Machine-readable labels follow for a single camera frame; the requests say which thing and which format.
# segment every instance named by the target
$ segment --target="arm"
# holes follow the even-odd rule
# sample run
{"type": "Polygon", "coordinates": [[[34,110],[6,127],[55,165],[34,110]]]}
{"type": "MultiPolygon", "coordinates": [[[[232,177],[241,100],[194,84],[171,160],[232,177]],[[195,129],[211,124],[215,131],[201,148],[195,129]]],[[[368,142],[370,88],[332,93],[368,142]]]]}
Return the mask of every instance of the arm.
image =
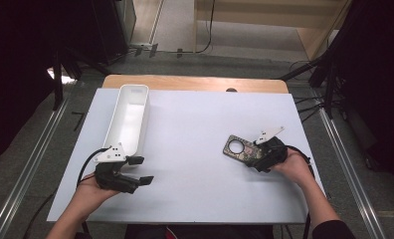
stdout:
{"type": "Polygon", "coordinates": [[[100,189],[92,174],[82,181],[47,238],[74,238],[80,225],[117,191],[100,189]]]}
{"type": "Polygon", "coordinates": [[[325,221],[340,220],[298,152],[288,149],[287,160],[272,169],[283,173],[302,189],[313,227],[325,221]]]}

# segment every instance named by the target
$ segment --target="black metal part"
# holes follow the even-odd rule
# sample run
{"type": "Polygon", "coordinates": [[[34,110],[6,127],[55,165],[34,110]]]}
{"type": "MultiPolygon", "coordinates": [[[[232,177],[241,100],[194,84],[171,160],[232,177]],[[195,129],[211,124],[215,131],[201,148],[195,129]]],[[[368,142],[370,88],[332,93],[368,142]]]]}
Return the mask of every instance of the black metal part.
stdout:
{"type": "Polygon", "coordinates": [[[152,58],[152,57],[156,56],[157,46],[159,46],[158,43],[156,43],[153,46],[151,46],[149,58],[152,58]]]}
{"type": "Polygon", "coordinates": [[[141,52],[142,52],[142,51],[143,51],[142,48],[137,48],[136,51],[135,51],[134,57],[138,57],[139,55],[141,55],[141,52]]]}
{"type": "Polygon", "coordinates": [[[107,77],[112,74],[112,72],[110,70],[101,66],[99,63],[94,62],[92,59],[90,59],[88,56],[85,56],[81,52],[79,52],[75,49],[72,49],[72,48],[68,48],[68,47],[66,47],[65,50],[67,51],[68,54],[71,54],[76,59],[88,64],[92,68],[94,68],[97,71],[99,71],[100,73],[102,73],[104,76],[107,77]]]}
{"type": "Polygon", "coordinates": [[[254,167],[257,171],[269,172],[269,168],[278,163],[284,162],[288,157],[288,148],[295,150],[301,154],[307,164],[309,164],[309,158],[303,154],[298,148],[294,146],[285,145],[276,136],[269,139],[261,144],[256,144],[259,147],[264,156],[257,160],[250,160],[247,164],[249,167],[254,167]]]}
{"type": "Polygon", "coordinates": [[[126,164],[142,164],[144,158],[141,156],[129,156],[121,162],[101,162],[96,166],[95,177],[98,186],[103,189],[111,189],[120,192],[134,193],[139,186],[149,185],[153,176],[140,177],[135,179],[124,176],[120,169],[126,164]]]}

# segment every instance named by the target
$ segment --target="human hand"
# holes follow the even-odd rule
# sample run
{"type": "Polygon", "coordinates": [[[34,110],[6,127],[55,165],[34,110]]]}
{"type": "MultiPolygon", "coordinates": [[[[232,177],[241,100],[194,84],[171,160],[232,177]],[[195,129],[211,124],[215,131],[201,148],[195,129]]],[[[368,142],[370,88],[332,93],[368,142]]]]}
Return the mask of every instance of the human hand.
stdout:
{"type": "Polygon", "coordinates": [[[94,174],[91,173],[85,176],[77,187],[67,210],[85,221],[102,203],[118,193],[118,191],[99,188],[94,174]]]}
{"type": "Polygon", "coordinates": [[[283,173],[289,180],[302,186],[307,180],[313,180],[305,160],[299,152],[288,148],[288,157],[283,163],[278,163],[270,169],[283,173]]]}

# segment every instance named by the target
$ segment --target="gray floor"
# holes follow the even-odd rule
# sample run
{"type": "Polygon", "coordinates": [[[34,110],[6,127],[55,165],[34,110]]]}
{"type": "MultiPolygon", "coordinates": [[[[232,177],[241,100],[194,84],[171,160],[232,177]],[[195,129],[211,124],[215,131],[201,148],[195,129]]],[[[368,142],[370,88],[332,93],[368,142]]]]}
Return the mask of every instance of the gray floor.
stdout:
{"type": "MultiPolygon", "coordinates": [[[[159,46],[162,48],[163,38],[156,35],[155,39],[158,39],[159,46]]],[[[290,49],[293,51],[302,51],[302,49],[294,49],[293,46],[296,45],[291,44],[290,49]]],[[[225,51],[222,56],[200,54],[184,55],[181,58],[169,53],[156,53],[151,58],[148,52],[143,52],[139,56],[130,54],[109,66],[109,69],[114,73],[127,75],[154,74],[273,79],[294,69],[298,64],[293,65],[293,62],[300,60],[300,58],[289,55],[287,51],[278,54],[277,57],[275,54],[269,54],[265,57],[255,56],[252,58],[252,54],[238,57],[235,55],[237,51],[234,51],[233,48],[231,50],[229,56],[225,51]]],[[[308,77],[309,73],[305,73],[298,76],[298,80],[288,82],[290,93],[295,98],[312,97],[312,89],[306,81],[308,77]]],[[[80,81],[72,87],[65,87],[66,99],[68,99],[67,107],[52,140],[41,157],[41,163],[15,216],[10,218],[12,221],[8,231],[2,238],[22,238],[39,206],[58,187],[81,130],[81,128],[74,130],[78,124],[79,116],[74,115],[73,112],[87,113],[95,91],[101,86],[102,81],[103,76],[100,73],[93,69],[85,69],[80,81]]],[[[315,101],[307,101],[298,104],[297,107],[304,109],[314,104],[316,104],[315,101]]],[[[0,156],[0,211],[52,114],[52,105],[53,96],[49,96],[37,108],[35,114],[21,129],[10,147],[0,156]]],[[[308,114],[301,114],[301,118],[305,118],[308,114]]],[[[387,172],[374,172],[367,169],[351,128],[338,112],[334,112],[333,115],[342,141],[362,185],[379,215],[379,221],[385,234],[387,238],[394,238],[394,176],[387,172]]],[[[313,115],[303,123],[303,127],[330,203],[341,218],[348,223],[357,238],[370,238],[320,115],[313,115]]],[[[52,200],[39,213],[33,223],[30,238],[44,238],[52,227],[51,223],[46,222],[51,203],[52,200]]],[[[91,223],[90,228],[95,238],[123,238],[126,226],[91,223]]],[[[295,238],[300,238],[303,228],[300,225],[292,225],[291,231],[295,238]]],[[[275,227],[275,233],[277,238],[281,238],[279,226],[275,227]]]]}

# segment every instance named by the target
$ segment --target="forearm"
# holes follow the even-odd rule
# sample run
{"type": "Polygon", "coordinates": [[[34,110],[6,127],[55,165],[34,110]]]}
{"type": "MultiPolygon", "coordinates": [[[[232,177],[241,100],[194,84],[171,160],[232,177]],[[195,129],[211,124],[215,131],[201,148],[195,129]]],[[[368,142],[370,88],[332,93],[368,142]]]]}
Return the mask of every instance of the forearm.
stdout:
{"type": "Polygon", "coordinates": [[[75,238],[76,233],[86,218],[67,208],[49,232],[47,239],[75,238]]]}
{"type": "Polygon", "coordinates": [[[325,221],[340,220],[313,178],[298,185],[304,194],[313,227],[325,221]]]}

